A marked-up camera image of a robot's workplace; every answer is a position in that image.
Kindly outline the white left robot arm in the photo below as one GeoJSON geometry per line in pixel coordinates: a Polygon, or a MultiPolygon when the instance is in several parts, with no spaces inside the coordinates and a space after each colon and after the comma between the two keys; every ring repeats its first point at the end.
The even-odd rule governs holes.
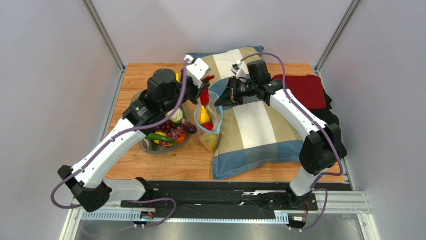
{"type": "Polygon", "coordinates": [[[183,68],[178,78],[171,69],[157,70],[147,81],[147,89],[123,113],[110,134],[83,160],[58,170],[62,184],[67,185],[80,207],[95,212],[108,202],[139,201],[149,186],[142,178],[106,179],[110,169],[134,145],[165,123],[171,111],[186,101],[196,104],[209,87],[206,77],[210,68],[183,68]]]}

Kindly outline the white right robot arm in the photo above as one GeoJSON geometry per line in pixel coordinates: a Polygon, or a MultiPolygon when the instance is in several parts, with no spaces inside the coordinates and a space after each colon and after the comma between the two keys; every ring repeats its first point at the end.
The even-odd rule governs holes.
{"type": "Polygon", "coordinates": [[[263,60],[248,64],[248,74],[238,60],[232,66],[234,76],[216,101],[215,106],[236,107],[245,98],[257,97],[278,111],[304,139],[299,161],[301,169],[290,183],[289,192],[294,197],[311,193],[320,177],[340,163],[348,152],[342,143],[342,131],[338,124],[328,124],[310,112],[281,79],[273,80],[263,60]]]}

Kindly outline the yellow pear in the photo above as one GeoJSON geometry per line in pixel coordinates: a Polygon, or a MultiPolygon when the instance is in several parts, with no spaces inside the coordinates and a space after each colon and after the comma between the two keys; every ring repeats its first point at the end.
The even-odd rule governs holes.
{"type": "Polygon", "coordinates": [[[208,109],[206,108],[206,106],[202,105],[200,117],[199,117],[199,123],[201,125],[204,125],[204,124],[210,123],[211,121],[212,121],[212,119],[210,117],[208,109]]]}

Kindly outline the clear zip top bag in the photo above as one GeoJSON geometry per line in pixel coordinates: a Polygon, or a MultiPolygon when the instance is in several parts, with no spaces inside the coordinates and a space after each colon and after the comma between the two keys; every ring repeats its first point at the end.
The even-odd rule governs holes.
{"type": "Polygon", "coordinates": [[[198,138],[201,144],[210,152],[215,152],[219,146],[223,122],[223,107],[215,106],[218,99],[219,95],[210,91],[209,104],[203,106],[199,103],[194,112],[198,138]]]}

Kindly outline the yellow orange mango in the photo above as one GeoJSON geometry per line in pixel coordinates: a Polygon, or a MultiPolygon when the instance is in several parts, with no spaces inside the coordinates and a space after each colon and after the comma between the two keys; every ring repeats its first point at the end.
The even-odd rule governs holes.
{"type": "Polygon", "coordinates": [[[215,152],[219,145],[220,135],[209,132],[202,132],[199,135],[199,140],[208,151],[215,152]]]}

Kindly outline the red apple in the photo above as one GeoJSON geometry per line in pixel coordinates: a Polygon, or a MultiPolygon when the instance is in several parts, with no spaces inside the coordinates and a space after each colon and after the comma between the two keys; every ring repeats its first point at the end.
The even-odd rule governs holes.
{"type": "Polygon", "coordinates": [[[206,131],[212,132],[214,129],[214,124],[212,122],[206,122],[201,125],[206,131]]]}

